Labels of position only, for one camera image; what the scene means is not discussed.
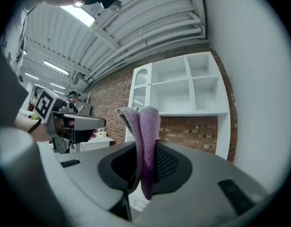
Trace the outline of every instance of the person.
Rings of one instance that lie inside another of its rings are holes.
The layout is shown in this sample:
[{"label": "person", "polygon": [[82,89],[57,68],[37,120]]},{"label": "person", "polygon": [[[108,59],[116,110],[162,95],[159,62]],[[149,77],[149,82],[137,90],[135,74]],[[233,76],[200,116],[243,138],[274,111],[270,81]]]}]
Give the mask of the person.
[{"label": "person", "polygon": [[74,111],[77,111],[77,114],[81,114],[83,109],[84,109],[84,105],[81,105],[78,109],[76,108],[75,104],[78,102],[78,93],[75,91],[71,91],[69,93],[69,98],[68,100],[71,101],[74,104]]},{"label": "person", "polygon": [[[86,0],[26,0],[24,3],[19,5],[19,8],[10,20],[0,39],[2,52],[8,64],[17,76],[23,63],[23,51],[25,47],[24,31],[28,12],[41,3],[51,6],[67,6],[77,2],[84,3],[85,1]],[[20,117],[20,115],[18,115],[15,119],[15,127],[24,131],[29,131],[36,123],[36,120]],[[62,134],[64,129],[62,118],[55,121],[55,128],[58,133]],[[31,135],[35,141],[44,142],[51,140],[51,136],[47,133],[43,123],[41,123],[31,133]]]}]

